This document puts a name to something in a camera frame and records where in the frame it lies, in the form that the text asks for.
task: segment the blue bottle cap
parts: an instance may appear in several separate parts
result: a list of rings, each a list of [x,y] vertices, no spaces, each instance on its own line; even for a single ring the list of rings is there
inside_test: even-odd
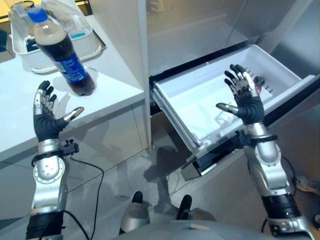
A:
[[[29,8],[28,15],[31,18],[31,20],[35,23],[43,22],[44,20],[47,20],[47,18],[48,18],[45,10],[41,7]]]

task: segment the white counter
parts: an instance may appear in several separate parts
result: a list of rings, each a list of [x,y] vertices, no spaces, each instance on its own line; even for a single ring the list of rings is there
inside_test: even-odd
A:
[[[33,100],[36,89],[44,80],[49,80],[55,89],[54,111],[57,117],[76,107],[84,107],[84,112],[65,131],[144,99],[144,91],[95,17],[88,16],[87,20],[107,46],[102,55],[83,64],[96,84],[91,96],[75,95],[59,72],[47,75],[31,72],[23,66],[18,55],[0,63],[0,161],[37,144],[33,128]]]

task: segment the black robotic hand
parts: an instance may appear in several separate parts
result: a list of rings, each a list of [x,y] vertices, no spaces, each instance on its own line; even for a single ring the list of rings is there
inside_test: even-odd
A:
[[[47,139],[57,139],[59,133],[68,123],[83,112],[83,107],[77,107],[65,116],[56,119],[52,109],[57,96],[50,97],[54,87],[49,81],[43,81],[34,96],[33,102],[33,127],[39,142]]]
[[[261,122],[264,119],[265,111],[254,81],[242,66],[231,64],[230,68],[237,77],[229,71],[225,71],[224,74],[231,81],[225,79],[224,82],[230,87],[238,107],[221,102],[216,107],[241,118],[244,125]]]

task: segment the robot forearm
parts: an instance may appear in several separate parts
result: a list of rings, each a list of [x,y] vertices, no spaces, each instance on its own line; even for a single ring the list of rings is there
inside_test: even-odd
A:
[[[267,211],[272,234],[277,237],[305,235],[313,240],[307,221],[291,195],[276,137],[269,134],[261,122],[245,125],[244,133],[250,142],[244,147],[249,171]]]
[[[26,239],[62,239],[63,210],[68,188],[67,166],[58,139],[47,139],[38,144],[33,177],[35,193],[32,201]]]

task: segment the white drawer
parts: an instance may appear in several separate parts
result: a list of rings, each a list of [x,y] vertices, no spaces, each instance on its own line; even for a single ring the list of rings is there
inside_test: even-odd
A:
[[[257,45],[229,53],[156,82],[152,96],[184,141],[197,157],[203,156],[242,128],[240,119],[221,126],[215,119],[221,113],[217,103],[230,103],[233,95],[225,84],[225,70],[239,64],[247,72],[265,79],[261,93],[265,114],[312,84],[317,77],[301,79]]]

